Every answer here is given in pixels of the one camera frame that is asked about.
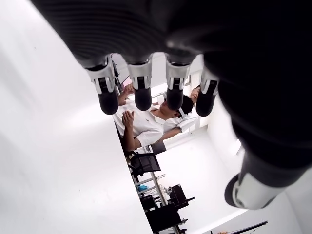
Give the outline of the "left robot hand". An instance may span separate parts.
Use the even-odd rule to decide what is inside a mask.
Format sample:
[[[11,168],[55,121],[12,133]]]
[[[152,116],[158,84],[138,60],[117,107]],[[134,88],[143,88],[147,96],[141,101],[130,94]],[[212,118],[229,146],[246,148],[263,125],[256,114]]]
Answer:
[[[190,65],[203,55],[196,111],[219,96],[245,148],[226,202],[268,206],[312,166],[312,3],[309,0],[35,0],[33,5],[117,111],[110,55],[125,59],[136,105],[151,106],[151,55],[166,55],[168,107],[182,105]]]

